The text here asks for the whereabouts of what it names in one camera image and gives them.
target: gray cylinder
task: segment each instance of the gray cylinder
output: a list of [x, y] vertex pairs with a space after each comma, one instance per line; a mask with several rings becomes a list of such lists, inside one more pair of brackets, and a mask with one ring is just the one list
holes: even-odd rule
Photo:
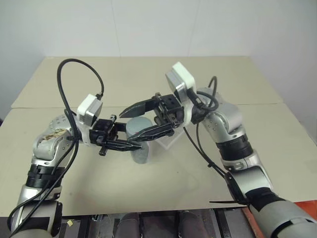
[[[127, 139], [134, 135], [135, 133], [138, 133], [139, 131], [151, 127], [152, 122], [144, 117], [137, 117], [132, 118], [128, 121], [126, 124], [126, 133], [127, 133]], [[148, 157], [150, 156], [150, 143], [148, 141], [140, 142], [142, 145], [142, 149], [131, 151], [131, 156], [133, 160], [138, 164], [145, 164], [148, 160]]]

